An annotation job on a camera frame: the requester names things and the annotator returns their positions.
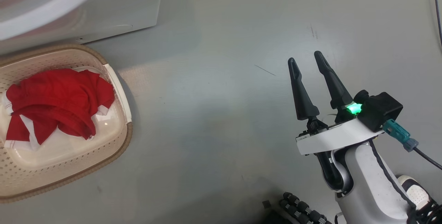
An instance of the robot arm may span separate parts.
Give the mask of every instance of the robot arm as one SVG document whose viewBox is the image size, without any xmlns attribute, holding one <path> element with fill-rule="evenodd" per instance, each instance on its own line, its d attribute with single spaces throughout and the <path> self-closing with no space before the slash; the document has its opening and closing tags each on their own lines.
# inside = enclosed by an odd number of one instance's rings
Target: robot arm
<svg viewBox="0 0 442 224">
<path fill-rule="evenodd" d="M 336 192 L 336 201 L 347 223 L 412 223 L 415 205 L 406 197 L 372 142 L 385 132 L 383 128 L 387 123 L 389 126 L 385 129 L 390 135 L 404 134 L 394 126 L 403 106 L 387 93 L 369 96 L 362 90 L 355 96 L 361 110 L 352 112 L 347 105 L 353 99 L 335 71 L 321 52 L 316 51 L 314 56 L 332 98 L 330 105 L 338 113 L 333 126 L 316 118 L 319 110 L 302 84 L 295 60 L 290 58 L 288 65 L 297 118 L 308 120 L 307 130 L 296 138 L 300 153 L 317 156 L 324 180 Z M 411 149 L 417 145 L 409 135 L 401 137 L 404 147 L 405 143 Z"/>
</svg>

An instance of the white appliance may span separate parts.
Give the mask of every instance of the white appliance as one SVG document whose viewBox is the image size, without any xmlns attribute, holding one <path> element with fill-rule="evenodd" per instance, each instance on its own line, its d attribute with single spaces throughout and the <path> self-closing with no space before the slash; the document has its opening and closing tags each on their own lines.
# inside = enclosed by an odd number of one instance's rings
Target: white appliance
<svg viewBox="0 0 442 224">
<path fill-rule="evenodd" d="M 0 54 L 154 26 L 160 0 L 0 0 Z"/>
</svg>

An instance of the clothing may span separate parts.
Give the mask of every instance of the clothing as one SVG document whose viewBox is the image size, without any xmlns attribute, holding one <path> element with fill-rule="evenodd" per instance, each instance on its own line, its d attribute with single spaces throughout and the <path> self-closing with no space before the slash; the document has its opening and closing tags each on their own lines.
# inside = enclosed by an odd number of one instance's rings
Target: clothing
<svg viewBox="0 0 442 224">
<path fill-rule="evenodd" d="M 91 117 L 106 115 L 113 101 L 112 85 L 97 73 L 66 68 L 35 74 L 3 94 L 11 115 L 4 146 L 36 150 L 56 128 L 91 139 Z"/>
</svg>

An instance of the green led light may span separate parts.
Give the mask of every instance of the green led light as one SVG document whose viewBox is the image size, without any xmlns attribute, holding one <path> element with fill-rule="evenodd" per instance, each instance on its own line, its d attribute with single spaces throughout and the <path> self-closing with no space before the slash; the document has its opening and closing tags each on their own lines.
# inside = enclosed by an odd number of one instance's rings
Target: green led light
<svg viewBox="0 0 442 224">
<path fill-rule="evenodd" d="M 354 103 L 352 105 L 349 105 L 347 108 L 350 110 L 352 114 L 356 115 L 361 112 L 361 106 L 362 106 L 361 104 Z"/>
</svg>

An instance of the basket rim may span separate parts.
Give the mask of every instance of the basket rim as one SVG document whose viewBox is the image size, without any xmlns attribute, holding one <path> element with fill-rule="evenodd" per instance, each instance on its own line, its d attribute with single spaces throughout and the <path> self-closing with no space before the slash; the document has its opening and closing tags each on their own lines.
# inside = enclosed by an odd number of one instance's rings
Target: basket rim
<svg viewBox="0 0 442 224">
<path fill-rule="evenodd" d="M 103 65 L 107 64 L 107 61 L 98 52 L 96 52 L 93 49 L 90 49 L 86 46 L 79 45 L 79 44 L 66 44 L 66 45 L 51 46 L 51 47 L 47 47 L 47 48 L 28 51 L 28 52 L 24 52 L 22 54 L 15 55 L 10 58 L 0 60 L 0 67 L 5 67 L 5 66 L 10 65 L 12 63 L 20 62 L 22 60 L 32 58 L 35 56 L 39 56 L 39 55 L 43 55 L 43 54 L 47 54 L 47 53 L 53 53 L 53 52 L 57 52 L 57 51 L 68 50 L 68 49 L 77 49 L 80 51 L 90 53 L 96 59 L 98 59 L 101 62 L 101 64 L 103 64 Z M 28 197 L 33 197 L 33 196 L 45 193 L 47 191 L 51 191 L 53 189 L 64 186 L 66 184 L 72 183 L 75 180 L 78 180 L 82 177 L 85 177 L 86 175 L 89 175 L 89 174 L 103 168 L 104 166 L 108 165 L 109 163 L 115 161 L 117 158 L 119 158 L 121 156 L 121 154 L 123 154 L 124 151 L 126 151 L 129 143 L 131 142 L 132 132 L 133 132 L 132 122 L 127 123 L 126 124 L 126 138 L 124 139 L 123 144 L 120 146 L 120 148 L 114 154 L 112 154 L 108 158 L 104 159 L 103 161 L 100 161 L 100 162 L 94 164 L 93 166 L 90 166 L 80 172 L 77 172 L 74 175 L 71 175 L 69 177 L 65 177 L 61 180 L 55 181 L 55 182 L 47 184 L 45 186 L 41 186 L 36 189 L 31 189 L 29 191 L 25 191 L 25 192 L 22 192 L 19 194 L 14 194 L 14 195 L 10 195 L 10 196 L 0 196 L 0 203 L 15 202 L 18 200 L 22 200 L 22 199 L 25 199 Z"/>
</svg>

